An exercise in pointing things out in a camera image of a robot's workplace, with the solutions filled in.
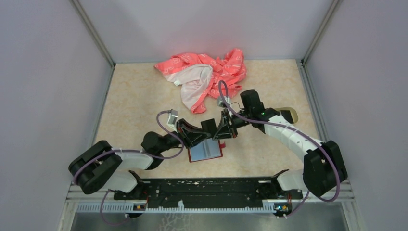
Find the black credit card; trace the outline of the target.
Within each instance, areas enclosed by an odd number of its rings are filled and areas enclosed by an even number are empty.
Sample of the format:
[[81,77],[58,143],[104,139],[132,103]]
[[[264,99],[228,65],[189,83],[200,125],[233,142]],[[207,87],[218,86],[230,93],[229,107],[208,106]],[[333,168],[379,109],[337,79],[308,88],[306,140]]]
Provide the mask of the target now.
[[217,132],[217,126],[214,118],[202,121],[201,126],[203,131],[209,134],[209,138],[214,138]]

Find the red card holder wallet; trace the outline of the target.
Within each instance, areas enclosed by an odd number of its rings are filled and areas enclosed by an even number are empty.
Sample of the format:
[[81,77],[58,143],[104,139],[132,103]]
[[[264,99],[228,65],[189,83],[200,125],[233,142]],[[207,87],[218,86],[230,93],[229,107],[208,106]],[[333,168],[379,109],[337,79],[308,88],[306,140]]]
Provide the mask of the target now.
[[226,147],[224,142],[206,139],[198,145],[188,150],[189,162],[199,162],[204,160],[223,157],[223,149]]

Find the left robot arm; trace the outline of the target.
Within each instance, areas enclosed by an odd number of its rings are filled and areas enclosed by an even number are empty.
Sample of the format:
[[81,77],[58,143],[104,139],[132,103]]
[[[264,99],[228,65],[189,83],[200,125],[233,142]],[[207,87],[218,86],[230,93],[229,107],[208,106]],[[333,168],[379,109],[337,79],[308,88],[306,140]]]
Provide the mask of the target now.
[[153,131],[146,133],[141,150],[114,149],[106,140],[101,140],[72,161],[68,170],[74,184],[84,194],[93,194],[107,186],[126,193],[132,199],[139,199],[143,196],[144,186],[131,170],[153,170],[165,160],[163,152],[177,148],[190,149],[212,138],[216,130],[214,119],[202,121],[201,127],[181,119],[176,122],[175,131],[166,135]]

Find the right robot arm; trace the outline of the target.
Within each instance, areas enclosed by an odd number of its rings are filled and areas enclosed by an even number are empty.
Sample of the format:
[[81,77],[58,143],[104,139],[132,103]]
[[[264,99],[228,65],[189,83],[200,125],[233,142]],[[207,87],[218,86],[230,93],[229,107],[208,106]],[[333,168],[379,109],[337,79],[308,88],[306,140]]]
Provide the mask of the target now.
[[224,94],[219,104],[227,109],[234,128],[252,125],[264,134],[279,140],[303,163],[301,170],[286,170],[276,177],[271,193],[284,198],[290,190],[308,191],[324,202],[335,201],[340,184],[347,179],[347,171],[337,143],[314,139],[290,123],[280,111],[266,108],[256,90],[241,93],[244,108],[232,109]]

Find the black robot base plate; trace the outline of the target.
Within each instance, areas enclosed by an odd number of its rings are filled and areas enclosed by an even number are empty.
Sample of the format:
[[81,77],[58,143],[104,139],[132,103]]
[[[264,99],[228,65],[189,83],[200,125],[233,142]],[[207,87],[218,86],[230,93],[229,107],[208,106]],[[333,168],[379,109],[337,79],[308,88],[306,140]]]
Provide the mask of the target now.
[[116,191],[115,200],[148,200],[148,208],[261,208],[264,200],[302,199],[284,191],[273,177],[143,179],[131,192]]

